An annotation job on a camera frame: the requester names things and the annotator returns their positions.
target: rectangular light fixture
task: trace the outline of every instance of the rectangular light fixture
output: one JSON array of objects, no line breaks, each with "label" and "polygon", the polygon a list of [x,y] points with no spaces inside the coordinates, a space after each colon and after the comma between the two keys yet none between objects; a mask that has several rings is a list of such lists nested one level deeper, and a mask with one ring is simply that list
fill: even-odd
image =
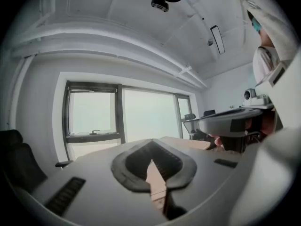
[{"label": "rectangular light fixture", "polygon": [[225,52],[225,47],[224,47],[224,43],[222,41],[222,36],[221,36],[220,30],[219,30],[218,26],[216,26],[216,25],[213,26],[210,30],[213,34],[218,51],[220,52],[220,55],[221,55]]}]

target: black camera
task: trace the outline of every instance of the black camera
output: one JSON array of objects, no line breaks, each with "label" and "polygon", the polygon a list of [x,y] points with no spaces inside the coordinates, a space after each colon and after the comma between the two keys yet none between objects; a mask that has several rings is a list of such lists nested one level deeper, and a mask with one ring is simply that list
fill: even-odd
[{"label": "black camera", "polygon": [[164,0],[151,0],[151,6],[153,8],[158,8],[163,12],[168,12],[169,6]]}]

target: white ceiling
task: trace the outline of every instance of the white ceiling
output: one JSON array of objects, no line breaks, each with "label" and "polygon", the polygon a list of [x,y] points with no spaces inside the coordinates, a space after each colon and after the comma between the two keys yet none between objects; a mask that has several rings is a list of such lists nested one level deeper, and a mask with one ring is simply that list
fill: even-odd
[{"label": "white ceiling", "polygon": [[[257,41],[252,27],[244,26],[248,18],[240,0],[182,0],[169,3],[167,13],[151,7],[151,0],[56,0],[56,13],[49,23],[78,20],[112,21],[152,37],[204,79],[251,62],[252,53],[242,55],[239,62],[231,60],[237,53],[252,50]],[[222,34],[223,55],[215,44],[207,45],[214,25]]]}]

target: wall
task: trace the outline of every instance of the wall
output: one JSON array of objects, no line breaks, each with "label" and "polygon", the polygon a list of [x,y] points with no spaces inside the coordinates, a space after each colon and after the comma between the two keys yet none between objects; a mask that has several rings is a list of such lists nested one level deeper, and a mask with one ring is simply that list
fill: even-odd
[{"label": "wall", "polygon": [[42,55],[34,58],[22,85],[16,128],[42,170],[51,175],[54,165],[66,160],[62,137],[63,89],[67,79],[121,82],[190,95],[192,110],[203,114],[199,91],[179,79],[132,62],[79,53]]},{"label": "wall", "polygon": [[205,110],[218,112],[238,108],[244,100],[244,91],[256,85],[252,64],[230,70],[205,81],[210,87],[202,93]]}]

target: window pane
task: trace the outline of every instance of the window pane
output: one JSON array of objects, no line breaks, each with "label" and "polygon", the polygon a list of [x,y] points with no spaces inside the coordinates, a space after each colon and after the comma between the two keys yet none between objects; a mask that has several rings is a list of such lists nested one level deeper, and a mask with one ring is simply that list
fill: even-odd
[{"label": "window pane", "polygon": [[70,135],[116,132],[115,93],[71,93],[69,104]]},{"label": "window pane", "polygon": [[189,105],[187,99],[179,99],[181,119],[185,118],[185,115],[190,114]]},{"label": "window pane", "polygon": [[186,127],[184,126],[184,122],[182,122],[182,130],[183,130],[183,139],[189,140],[189,138],[190,138],[189,133],[188,133]]},{"label": "window pane", "polygon": [[173,95],[124,90],[124,124],[127,142],[176,137],[179,129]]},{"label": "window pane", "polygon": [[88,143],[74,143],[68,144],[73,159],[77,159],[80,156],[87,155],[92,152],[100,151],[110,147],[114,147],[121,144],[120,139],[110,141],[88,142]]}]

